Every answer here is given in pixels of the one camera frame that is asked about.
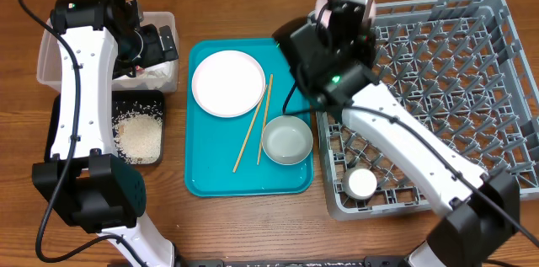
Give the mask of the white cup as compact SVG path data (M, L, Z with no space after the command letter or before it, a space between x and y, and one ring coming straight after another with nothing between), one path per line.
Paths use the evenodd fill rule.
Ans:
M367 168L350 168L345 171L342 189L355 200L370 199L377 188L376 176Z

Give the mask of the pile of rice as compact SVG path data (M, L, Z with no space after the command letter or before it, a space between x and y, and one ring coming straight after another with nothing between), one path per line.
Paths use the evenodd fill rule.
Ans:
M119 156L132 165L154 164L161 157L163 112L156 106L135 104L113 118Z

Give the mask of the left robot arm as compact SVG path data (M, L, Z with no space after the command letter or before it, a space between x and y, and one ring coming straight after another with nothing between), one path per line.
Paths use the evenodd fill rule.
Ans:
M180 265L146 212L141 173L118 156L112 127L113 80L177 60L171 29L144 24L134 0L57 0L43 26L61 53L54 141L32 168L45 216L111 242L133 266Z

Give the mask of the white napkin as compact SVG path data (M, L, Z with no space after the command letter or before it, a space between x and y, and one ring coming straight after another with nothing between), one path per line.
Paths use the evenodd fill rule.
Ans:
M177 78L177 62L167 61L157 64L152 67L144 68L143 74L135 77L127 77L126 75L114 79L115 83L146 83L153 87L160 87L162 84L171 83Z

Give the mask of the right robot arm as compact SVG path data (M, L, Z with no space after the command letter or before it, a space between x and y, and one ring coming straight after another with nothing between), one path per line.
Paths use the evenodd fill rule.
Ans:
M520 188L489 174L417 121L374 74L373 0L323 0L274 34L299 91L394 162L440 222L405 266L479 266L521 231Z

